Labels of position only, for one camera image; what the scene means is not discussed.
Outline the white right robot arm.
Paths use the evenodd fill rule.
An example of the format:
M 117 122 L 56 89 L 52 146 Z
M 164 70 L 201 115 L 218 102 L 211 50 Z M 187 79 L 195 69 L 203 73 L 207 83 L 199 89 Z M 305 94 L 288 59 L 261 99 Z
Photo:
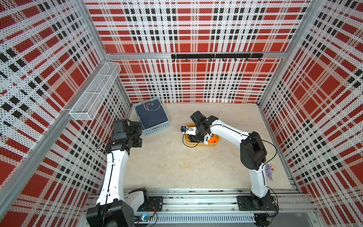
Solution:
M 249 196 L 237 199 L 241 211 L 278 211 L 277 196 L 266 185 L 265 166 L 267 165 L 267 150 L 265 140 L 253 131 L 244 132 L 233 128 L 217 117 L 205 117 L 200 111 L 191 115 L 194 127 L 185 127 L 183 133 L 190 135 L 197 144 L 208 144 L 212 135 L 217 135 L 240 149 L 240 161 L 249 170 L 251 192 Z

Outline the white hot glue gun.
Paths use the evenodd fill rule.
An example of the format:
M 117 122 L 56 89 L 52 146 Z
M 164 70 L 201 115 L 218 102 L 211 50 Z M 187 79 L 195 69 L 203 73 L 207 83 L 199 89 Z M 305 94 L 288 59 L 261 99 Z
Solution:
M 188 126 L 182 126 L 181 127 L 181 132 L 184 135 L 192 135 L 192 136 L 195 136 L 196 135 L 196 131 L 197 131 L 197 127 L 188 127 Z

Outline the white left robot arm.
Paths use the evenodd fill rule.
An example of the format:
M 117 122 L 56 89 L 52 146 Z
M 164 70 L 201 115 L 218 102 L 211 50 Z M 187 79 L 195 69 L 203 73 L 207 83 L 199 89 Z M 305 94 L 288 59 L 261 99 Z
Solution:
M 106 148 L 107 168 L 100 195 L 86 219 L 91 227 L 136 227 L 156 225 L 162 197 L 150 197 L 146 188 L 124 196 L 124 178 L 131 148 L 142 147 L 142 123 L 122 119 L 113 122 L 113 135 Z

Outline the orange hot glue gun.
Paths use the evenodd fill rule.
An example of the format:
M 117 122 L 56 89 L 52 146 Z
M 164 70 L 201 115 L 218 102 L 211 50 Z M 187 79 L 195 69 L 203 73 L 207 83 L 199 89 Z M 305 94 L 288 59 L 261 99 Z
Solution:
M 211 138 L 208 140 L 209 144 L 216 144 L 219 142 L 219 136 L 218 135 L 213 135 L 211 136 Z

